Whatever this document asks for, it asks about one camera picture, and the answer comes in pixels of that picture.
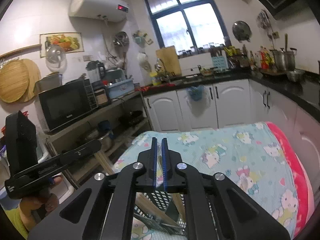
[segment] human hand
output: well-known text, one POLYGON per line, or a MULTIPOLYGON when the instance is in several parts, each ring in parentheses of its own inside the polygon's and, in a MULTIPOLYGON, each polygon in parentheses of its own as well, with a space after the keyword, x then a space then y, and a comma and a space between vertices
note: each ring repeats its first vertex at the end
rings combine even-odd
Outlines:
MULTIPOLYGON (((53 188, 62 182, 62 176, 54 177, 53 181, 54 184, 51 185, 50 188, 53 188)), ((45 204, 45 210, 47 211, 46 215, 48 215, 51 211, 57 208, 59 200, 55 194, 51 194, 48 199, 33 196, 22 198, 18 209, 20 218, 28 231, 36 225, 36 221, 31 214, 31 211, 39 209, 43 204, 45 204)))

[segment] bottle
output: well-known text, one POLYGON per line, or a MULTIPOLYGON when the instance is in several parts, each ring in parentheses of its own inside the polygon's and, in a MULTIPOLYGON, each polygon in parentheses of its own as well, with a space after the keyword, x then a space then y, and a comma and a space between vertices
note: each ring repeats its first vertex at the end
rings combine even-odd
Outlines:
POLYGON ((263 46, 260 46, 260 50, 259 53, 261 55, 261 68, 262 69, 268 69, 269 65, 267 64, 268 58, 267 58, 267 54, 265 52, 265 49, 263 48, 263 46))
POLYGON ((49 41, 49 37, 45 38, 45 42, 44 42, 44 47, 45 49, 47 49, 49 46, 51 45, 50 41, 49 41))
POLYGON ((245 58, 248 57, 248 51, 247 51, 247 48, 245 47, 245 44, 243 44, 242 46, 242 54, 245 58))
POLYGON ((250 68, 251 70, 255 70, 256 69, 256 62, 254 60, 254 56, 253 56, 253 53, 252 53, 252 50, 250 50, 250 68))
POLYGON ((257 52, 254 53, 254 59, 255 59, 255 63, 256 63, 257 69, 260 69, 260 68, 261 68, 261 60, 260 60, 260 57, 261 57, 261 55, 260 55, 259 51, 257 51, 257 52))

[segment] finger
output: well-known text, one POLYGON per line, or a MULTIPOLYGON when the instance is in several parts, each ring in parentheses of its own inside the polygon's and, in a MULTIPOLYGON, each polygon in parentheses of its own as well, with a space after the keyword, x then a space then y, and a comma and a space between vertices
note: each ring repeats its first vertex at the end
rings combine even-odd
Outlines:
POLYGON ((45 210, 50 212, 50 211, 56 209, 58 205, 59 205, 58 197, 55 194, 51 194, 50 198, 48 199, 48 201, 45 204, 45 210))
POLYGON ((63 181, 63 178, 61 175, 54 177, 53 185, 50 185, 50 188, 54 188, 55 186, 59 185, 62 181, 63 181))
POLYGON ((24 197, 20 202, 20 207, 24 213, 28 214, 31 210, 40 208, 42 204, 37 197, 24 197))

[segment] metal screw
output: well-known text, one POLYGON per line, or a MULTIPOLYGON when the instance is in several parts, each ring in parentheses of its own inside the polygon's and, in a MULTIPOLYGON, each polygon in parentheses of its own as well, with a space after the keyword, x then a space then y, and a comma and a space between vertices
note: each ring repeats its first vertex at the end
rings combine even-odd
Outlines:
POLYGON ((187 165, 186 165, 185 163, 178 163, 178 164, 177 164, 177 168, 178 168, 179 170, 184 170, 184 169, 187 168, 187 165))
POLYGON ((143 167, 143 164, 142 164, 142 163, 134 163, 134 164, 132 165, 132 167, 133 167, 134 169, 138 170, 138 169, 141 169, 141 168, 143 167))
POLYGON ((104 179, 104 174, 103 173, 101 173, 101 172, 99 172, 99 173, 97 173, 95 176, 94 176, 94 179, 95 180, 103 180, 104 179))
POLYGON ((217 174, 215 174, 215 176, 214 176, 214 178, 215 178, 216 180, 224 180, 225 177, 226 177, 226 176, 224 176, 224 174, 222 174, 222 173, 217 173, 217 174))

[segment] microwave door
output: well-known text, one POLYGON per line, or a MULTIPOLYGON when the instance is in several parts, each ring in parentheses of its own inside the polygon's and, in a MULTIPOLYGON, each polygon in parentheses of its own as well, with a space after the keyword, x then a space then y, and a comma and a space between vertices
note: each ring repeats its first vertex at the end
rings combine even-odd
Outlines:
POLYGON ((74 82, 42 92, 39 98, 50 130, 91 111, 83 82, 74 82))

